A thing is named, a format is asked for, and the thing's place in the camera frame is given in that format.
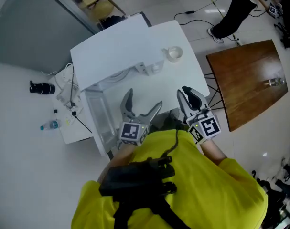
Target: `black cable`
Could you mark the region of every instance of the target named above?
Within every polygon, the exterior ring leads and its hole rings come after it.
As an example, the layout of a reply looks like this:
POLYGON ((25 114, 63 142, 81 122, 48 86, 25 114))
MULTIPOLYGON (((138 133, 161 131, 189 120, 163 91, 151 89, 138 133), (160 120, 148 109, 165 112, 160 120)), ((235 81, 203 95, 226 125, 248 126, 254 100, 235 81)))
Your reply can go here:
POLYGON ((198 12, 199 10, 204 9, 204 8, 206 8, 207 6, 210 6, 210 5, 213 4, 214 2, 211 2, 210 4, 207 4, 207 5, 205 5, 204 7, 197 9, 196 11, 191 10, 191 11, 187 11, 187 12, 184 12, 184 13, 177 13, 177 14, 174 16, 173 20, 175 20, 175 17, 176 17, 177 15, 179 15, 179 14, 191 14, 191 13, 196 13, 196 12, 198 12))
POLYGON ((72 107, 75 106, 75 103, 72 102, 73 85, 74 85, 74 67, 73 67, 73 76, 72 76, 72 88, 70 89, 70 105, 72 107))
POLYGON ((179 129, 177 129, 176 132, 175 132, 175 144, 174 144, 170 149, 167 149, 167 150, 166 150, 166 151, 161 155, 161 158, 166 157, 170 152, 172 152, 173 150, 176 149, 176 147, 177 147, 178 144, 179 144, 178 133, 179 133, 179 129))
MULTIPOLYGON (((214 26, 211 22, 204 21, 204 20, 192 20, 192 21, 189 21, 189 22, 187 22, 187 23, 185 23, 185 24, 179 24, 179 25, 187 25, 187 24, 189 24, 189 23, 191 23, 191 22, 194 22, 194 21, 203 21, 203 22, 209 23, 210 25, 214 26)), ((233 41, 233 42, 236 42, 236 41, 237 41, 237 40, 233 40, 233 39, 229 38, 228 36, 227 36, 227 38, 228 38, 229 40, 233 41)))
POLYGON ((250 16, 252 16, 252 17, 258 18, 259 16, 263 15, 264 13, 266 13, 266 11, 265 11, 265 12, 263 12, 263 13, 261 13, 261 14, 260 14, 260 15, 258 15, 258 16, 254 16, 254 15, 252 15, 252 14, 249 14, 249 15, 250 15, 250 16))
POLYGON ((257 7, 258 5, 256 5, 255 9, 253 9, 252 11, 255 11, 255 12, 266 11, 266 10, 256 10, 257 7))
POLYGON ((84 125, 84 127, 85 127, 85 128, 86 128, 90 133, 92 133, 91 130, 88 129, 87 126, 86 126, 85 124, 83 124, 83 122, 82 122, 81 120, 79 120, 77 116, 74 116, 74 117, 75 117, 75 118, 76 118, 76 119, 77 119, 77 120, 78 120, 82 125, 84 125))
MULTIPOLYGON (((70 89, 70 105, 72 107, 76 106, 75 103, 72 102, 72 95, 73 95, 73 85, 74 85, 74 67, 73 67, 73 76, 72 76, 72 88, 70 89)), ((90 132, 90 129, 87 128, 87 126, 85 124, 83 124, 83 122, 81 120, 78 119, 78 117, 76 116, 77 115, 77 112, 76 111, 73 111, 72 112, 72 116, 75 117, 82 125, 84 125, 84 127, 90 132)))

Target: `black pants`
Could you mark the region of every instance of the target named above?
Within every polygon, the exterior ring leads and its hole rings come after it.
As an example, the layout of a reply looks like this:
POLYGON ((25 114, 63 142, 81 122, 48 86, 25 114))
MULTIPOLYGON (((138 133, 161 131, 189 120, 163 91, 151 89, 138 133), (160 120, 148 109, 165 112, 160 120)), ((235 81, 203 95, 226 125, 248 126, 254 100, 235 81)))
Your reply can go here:
POLYGON ((214 26, 212 34, 216 38, 224 38, 233 34, 255 7, 256 4, 250 0, 232 0, 229 11, 221 22, 214 26))

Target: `sneaker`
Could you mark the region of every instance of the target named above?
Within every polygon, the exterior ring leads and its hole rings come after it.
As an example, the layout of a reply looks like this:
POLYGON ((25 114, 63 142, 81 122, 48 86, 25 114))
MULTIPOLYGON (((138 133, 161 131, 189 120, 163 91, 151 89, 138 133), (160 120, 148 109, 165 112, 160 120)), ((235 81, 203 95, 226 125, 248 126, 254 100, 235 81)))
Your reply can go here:
POLYGON ((224 43, 224 41, 223 41, 223 39, 221 38, 221 39, 219 39, 219 38, 216 38, 213 34, 212 34, 212 27, 211 28, 208 28, 207 29, 207 33, 214 39, 214 41, 216 42, 216 43, 219 43, 219 44, 222 44, 222 43, 224 43))

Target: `water bottle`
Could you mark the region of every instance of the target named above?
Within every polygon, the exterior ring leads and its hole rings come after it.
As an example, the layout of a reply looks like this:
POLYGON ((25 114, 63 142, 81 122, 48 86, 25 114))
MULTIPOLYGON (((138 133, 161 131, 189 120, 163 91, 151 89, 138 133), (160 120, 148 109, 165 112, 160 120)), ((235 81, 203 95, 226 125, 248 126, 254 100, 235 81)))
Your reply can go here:
POLYGON ((41 126, 41 130, 54 130, 60 127, 58 120, 48 121, 41 126))

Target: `tiled floor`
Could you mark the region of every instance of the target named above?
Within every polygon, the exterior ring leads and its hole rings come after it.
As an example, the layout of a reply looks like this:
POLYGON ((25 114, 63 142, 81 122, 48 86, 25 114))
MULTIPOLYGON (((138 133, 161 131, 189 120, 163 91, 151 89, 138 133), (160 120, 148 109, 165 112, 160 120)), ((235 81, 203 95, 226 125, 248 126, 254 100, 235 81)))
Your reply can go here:
MULTIPOLYGON (((210 4, 210 0, 114 0, 127 13, 133 14, 143 11, 153 25, 173 20, 176 13, 188 10, 197 10, 210 4)), ((226 14, 231 0, 219 0, 216 2, 219 9, 226 14)), ((178 15, 179 23, 201 19, 217 24, 221 20, 218 12, 208 13, 207 10, 215 10, 211 4, 197 13, 191 15, 178 15)), ((289 92, 276 104, 260 116, 245 124, 239 129, 229 132, 226 115, 223 110, 216 111, 221 124, 222 133, 215 138, 220 148, 232 158, 235 158, 246 170, 255 169, 262 179, 271 179, 280 169, 280 161, 283 156, 290 154, 290 51, 285 50, 280 43, 279 35, 274 29, 273 20, 267 14, 259 18, 249 16, 239 27, 236 37, 243 44, 272 39, 279 53, 285 71, 289 92)), ((224 44, 216 44, 206 32, 208 23, 202 21, 191 22, 182 26, 195 55, 204 73, 210 73, 205 56, 226 48, 235 47, 236 44, 225 39, 224 44)))

